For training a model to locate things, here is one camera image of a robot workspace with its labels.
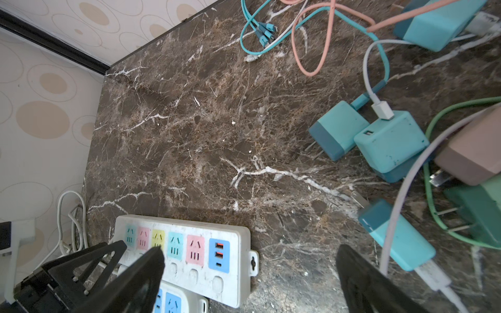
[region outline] power strip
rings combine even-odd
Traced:
[[[118,275],[127,268],[128,266],[120,265]],[[164,280],[160,281],[152,313],[207,313],[208,311],[207,298]]]
[[[259,273],[259,254],[242,226],[122,215],[115,240],[127,244],[121,264],[130,266],[159,246],[165,253],[162,280],[235,308],[248,298],[251,277]]]

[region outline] beige oval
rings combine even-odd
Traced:
[[[40,75],[40,85],[53,94],[62,94],[68,89],[65,80],[54,73],[43,73]]]
[[[158,36],[160,36],[161,34],[163,34],[166,31],[167,30],[159,24],[152,24],[150,26],[150,33],[155,38],[157,38]]]
[[[94,123],[85,123],[82,125],[82,129],[80,131],[82,132],[82,136],[91,140],[92,132],[94,131]]]
[[[18,266],[23,266],[33,260],[33,258],[42,251],[44,242],[44,233],[38,228],[35,228],[35,241],[19,247]]]
[[[19,127],[40,139],[58,138],[70,127],[70,118],[57,105],[46,101],[23,104],[16,112]]]
[[[110,23],[110,19],[103,11],[101,11],[100,8],[87,2],[80,3],[79,7],[80,11],[82,11],[82,13],[94,23],[104,26]]]
[[[177,18],[183,21],[196,14],[196,10],[187,4],[181,4],[177,7]]]

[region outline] yellow outlet panel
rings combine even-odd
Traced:
[[[165,231],[154,229],[151,233],[151,246],[152,247],[160,247],[163,251],[165,243]]]

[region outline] wallpaper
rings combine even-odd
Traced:
[[[0,0],[0,9],[113,64],[216,0]]]
[[[20,249],[20,281],[58,241],[59,195],[82,190],[103,77],[4,30],[0,55],[0,221],[36,218],[35,242]],[[77,203],[63,202],[66,242]]]

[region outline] metal prong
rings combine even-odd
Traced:
[[[316,141],[312,142],[311,145],[309,145],[308,147],[306,147],[305,152],[308,151],[308,150],[310,150],[316,143],[317,143]]]
[[[453,177],[454,176],[450,175],[446,171],[439,169],[434,174],[430,175],[430,183],[433,186],[438,187],[442,185],[444,182],[452,179]]]
[[[463,226],[458,226],[458,227],[454,227],[454,228],[449,228],[447,231],[459,231],[459,230],[463,230],[463,229],[468,229],[470,227],[471,227],[471,225],[463,225]]]
[[[358,193],[358,191],[353,191],[351,193],[351,197],[353,198],[353,200],[355,200],[355,202],[360,204],[360,206],[363,208],[366,208],[369,205],[371,205],[364,197],[362,197],[360,193]]]
[[[454,212],[454,211],[457,211],[457,208],[452,208],[452,209],[447,209],[447,210],[443,210],[443,211],[437,212],[437,215],[443,215],[443,214],[451,213],[451,212]]]
[[[316,156],[313,157],[313,159],[315,160],[316,158],[318,158],[322,153],[324,153],[324,151],[320,151]]]

